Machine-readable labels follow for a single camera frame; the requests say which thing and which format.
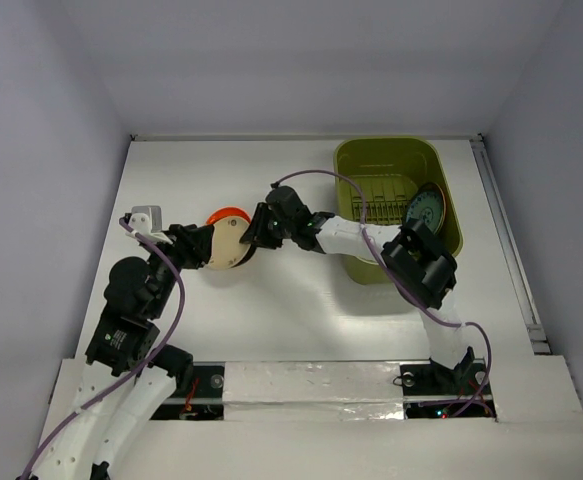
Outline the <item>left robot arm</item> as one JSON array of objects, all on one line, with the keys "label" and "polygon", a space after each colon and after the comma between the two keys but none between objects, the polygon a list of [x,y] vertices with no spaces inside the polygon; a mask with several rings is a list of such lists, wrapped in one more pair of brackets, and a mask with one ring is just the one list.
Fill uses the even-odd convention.
[{"label": "left robot arm", "polygon": [[171,395],[196,389],[193,357],[155,325],[181,271],[210,260],[214,228],[174,224],[151,231],[127,215],[121,226],[150,255],[110,270],[105,307],[87,346],[71,410],[41,441],[24,479],[111,479],[142,429]]}]

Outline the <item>blue patterned plate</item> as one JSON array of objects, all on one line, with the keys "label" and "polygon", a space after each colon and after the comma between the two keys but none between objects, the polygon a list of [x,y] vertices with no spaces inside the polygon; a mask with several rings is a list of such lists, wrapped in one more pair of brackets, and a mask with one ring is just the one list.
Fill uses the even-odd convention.
[{"label": "blue patterned plate", "polygon": [[421,220],[434,234],[442,229],[446,217],[446,199],[436,184],[423,185],[409,201],[404,223]]}]

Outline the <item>cream floral plate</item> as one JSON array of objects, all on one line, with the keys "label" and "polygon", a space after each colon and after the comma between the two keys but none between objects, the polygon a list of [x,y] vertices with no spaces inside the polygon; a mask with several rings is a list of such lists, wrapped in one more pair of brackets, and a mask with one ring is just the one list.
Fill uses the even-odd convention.
[{"label": "cream floral plate", "polygon": [[249,222],[240,216],[227,216],[209,222],[214,227],[211,256],[207,267],[212,270],[228,270],[238,265],[247,255],[250,246],[240,242]]}]

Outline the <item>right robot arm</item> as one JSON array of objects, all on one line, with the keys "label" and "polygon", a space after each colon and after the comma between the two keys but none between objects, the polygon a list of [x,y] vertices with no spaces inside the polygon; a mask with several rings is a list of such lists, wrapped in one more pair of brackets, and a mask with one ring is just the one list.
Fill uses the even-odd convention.
[{"label": "right robot arm", "polygon": [[464,338],[466,324],[455,308],[457,263],[423,221],[367,225],[332,212],[312,212],[294,189],[278,186],[257,204],[240,242],[251,248],[277,249],[285,240],[305,251],[374,261],[419,310],[433,384],[449,395],[460,392],[475,355]]}]

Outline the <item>beige plate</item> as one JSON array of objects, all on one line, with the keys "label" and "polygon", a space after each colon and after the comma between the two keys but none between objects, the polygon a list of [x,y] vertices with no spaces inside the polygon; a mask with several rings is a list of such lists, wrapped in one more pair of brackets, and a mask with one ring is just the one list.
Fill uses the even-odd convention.
[{"label": "beige plate", "polygon": [[245,256],[234,265],[234,268],[237,268],[238,266],[244,265],[246,264],[255,254],[257,248],[255,246],[252,246],[247,253],[245,254]]}]

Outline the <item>orange plate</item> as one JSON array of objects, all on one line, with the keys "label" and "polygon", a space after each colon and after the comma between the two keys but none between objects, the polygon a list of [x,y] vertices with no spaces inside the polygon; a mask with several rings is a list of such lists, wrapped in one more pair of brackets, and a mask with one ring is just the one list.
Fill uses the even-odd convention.
[{"label": "orange plate", "polygon": [[205,224],[206,225],[212,225],[215,224],[217,222],[219,222],[222,219],[228,218],[228,217],[239,217],[243,220],[245,220],[247,223],[251,222],[251,218],[250,216],[241,208],[238,207],[234,207],[234,206],[227,206],[227,207],[222,207],[218,210],[216,210],[215,212],[213,212],[206,220]]}]

